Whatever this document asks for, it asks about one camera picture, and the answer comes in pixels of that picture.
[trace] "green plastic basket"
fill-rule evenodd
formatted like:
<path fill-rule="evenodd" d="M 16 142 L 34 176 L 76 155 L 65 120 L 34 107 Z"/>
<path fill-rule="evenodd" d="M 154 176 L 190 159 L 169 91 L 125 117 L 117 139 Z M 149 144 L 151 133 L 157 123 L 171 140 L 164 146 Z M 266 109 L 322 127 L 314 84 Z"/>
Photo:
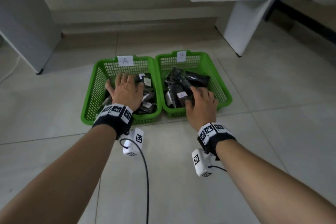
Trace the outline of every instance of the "green plastic basket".
<path fill-rule="evenodd" d="M 162 110 L 162 105 L 155 61 L 151 57 L 137 56 L 133 56 L 133 61 L 134 66 L 121 67 L 119 66 L 118 58 L 115 57 L 115 59 L 99 60 L 94 65 L 81 114 L 81 120 L 84 124 L 93 125 L 96 119 L 96 112 L 104 98 L 105 82 L 109 76 L 116 76 L 119 72 L 127 72 L 129 74 L 150 73 L 152 84 L 156 91 L 157 110 L 151 114 L 134 114 L 133 125 L 151 123 L 156 120 Z"/>
<path fill-rule="evenodd" d="M 157 68 L 157 80 L 160 88 L 160 98 L 163 109 L 167 112 L 168 117 L 181 117 L 186 115 L 186 109 L 181 108 L 169 108 L 166 105 L 163 89 L 165 87 L 164 81 L 171 68 L 176 66 L 182 68 L 184 71 L 195 72 L 201 75 L 208 75 L 211 77 L 208 88 L 211 90 L 215 98 L 219 100 L 217 110 L 224 106 L 228 106 L 232 102 L 232 96 L 226 88 L 222 78 L 219 76 L 212 60 L 208 54 L 204 52 L 187 52 L 186 61 L 177 62 L 176 56 L 178 51 L 174 51 L 171 54 L 161 54 L 155 57 L 155 63 Z"/>

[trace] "wristband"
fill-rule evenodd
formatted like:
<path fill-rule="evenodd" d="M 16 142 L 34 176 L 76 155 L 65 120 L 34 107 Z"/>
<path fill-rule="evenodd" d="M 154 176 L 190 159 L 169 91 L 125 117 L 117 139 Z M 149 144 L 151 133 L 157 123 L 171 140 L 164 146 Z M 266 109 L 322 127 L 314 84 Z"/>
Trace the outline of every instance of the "wristband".
<path fill-rule="evenodd" d="M 229 130 L 227 130 L 222 124 L 215 122 L 209 122 L 202 126 L 198 132 L 197 137 L 197 140 L 202 146 L 204 152 L 206 154 L 211 152 L 216 156 L 217 143 L 227 139 L 233 139 L 237 141 L 233 134 L 229 132 Z"/>
<path fill-rule="evenodd" d="M 117 139 L 119 139 L 122 134 L 129 132 L 133 121 L 132 113 L 131 108 L 121 104 L 105 106 L 97 116 L 92 127 L 101 124 L 109 125 L 115 130 Z"/>

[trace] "white sticker label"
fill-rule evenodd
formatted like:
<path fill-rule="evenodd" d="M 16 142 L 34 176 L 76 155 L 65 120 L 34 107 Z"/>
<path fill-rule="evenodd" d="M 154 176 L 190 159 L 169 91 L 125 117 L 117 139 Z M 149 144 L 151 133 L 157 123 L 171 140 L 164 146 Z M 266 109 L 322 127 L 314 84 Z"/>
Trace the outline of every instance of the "white sticker label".
<path fill-rule="evenodd" d="M 152 86 L 152 81 L 151 81 L 151 79 L 149 79 L 149 78 L 144 78 L 143 79 L 143 82 L 144 82 L 144 84 L 145 85 L 147 85 L 148 87 L 150 87 L 150 86 Z"/>
<path fill-rule="evenodd" d="M 186 97 L 188 94 L 185 91 L 182 91 L 180 93 L 176 93 L 176 95 L 178 96 L 178 98 L 183 98 Z"/>
<path fill-rule="evenodd" d="M 167 106 L 170 106 L 170 105 L 173 104 L 173 101 L 171 101 L 169 91 L 167 91 L 167 93 L 166 93 L 166 103 L 167 103 Z"/>
<path fill-rule="evenodd" d="M 149 102 L 142 102 L 142 105 L 146 108 L 151 107 L 153 104 L 149 103 Z"/>
<path fill-rule="evenodd" d="M 184 62 L 187 58 L 187 52 L 177 52 L 176 62 Z"/>
<path fill-rule="evenodd" d="M 142 98 L 142 101 L 143 101 L 148 95 L 149 95 L 149 93 L 146 94 L 146 95 L 144 95 L 143 98 Z"/>
<path fill-rule="evenodd" d="M 134 66 L 133 56 L 118 56 L 118 62 L 121 67 Z"/>

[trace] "person's right arm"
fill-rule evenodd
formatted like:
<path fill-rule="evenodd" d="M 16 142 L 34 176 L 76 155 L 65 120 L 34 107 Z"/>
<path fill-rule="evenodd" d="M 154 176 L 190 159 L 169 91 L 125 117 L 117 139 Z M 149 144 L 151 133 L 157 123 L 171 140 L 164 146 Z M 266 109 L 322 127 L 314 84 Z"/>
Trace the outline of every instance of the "person's right arm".
<path fill-rule="evenodd" d="M 199 131 L 204 124 L 216 122 L 218 101 L 205 88 L 192 91 L 195 107 L 186 103 L 187 117 Z M 216 154 L 261 223 L 336 223 L 334 205 L 237 141 L 217 143 Z"/>

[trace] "forearm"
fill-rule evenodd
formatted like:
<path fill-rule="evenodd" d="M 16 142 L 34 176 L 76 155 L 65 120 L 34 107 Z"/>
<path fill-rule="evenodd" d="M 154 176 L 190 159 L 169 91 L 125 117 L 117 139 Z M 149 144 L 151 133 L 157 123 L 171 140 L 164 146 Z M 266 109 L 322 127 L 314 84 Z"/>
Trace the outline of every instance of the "forearm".
<path fill-rule="evenodd" d="M 111 153 L 116 133 L 92 128 L 0 212 L 0 223 L 77 223 Z"/>
<path fill-rule="evenodd" d="M 336 223 L 336 208 L 315 191 L 234 140 L 216 152 L 261 223 Z"/>

